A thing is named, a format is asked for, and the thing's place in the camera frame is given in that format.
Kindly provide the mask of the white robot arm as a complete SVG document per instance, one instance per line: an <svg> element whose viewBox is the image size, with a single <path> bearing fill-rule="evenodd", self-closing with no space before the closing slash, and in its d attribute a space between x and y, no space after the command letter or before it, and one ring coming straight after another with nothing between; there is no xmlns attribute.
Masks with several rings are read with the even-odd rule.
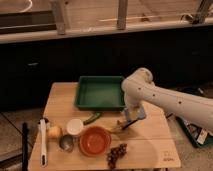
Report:
<svg viewBox="0 0 213 171"><path fill-rule="evenodd" d="M144 100L213 132L213 99L158 87L147 68L138 68L121 87L129 110Z"/></svg>

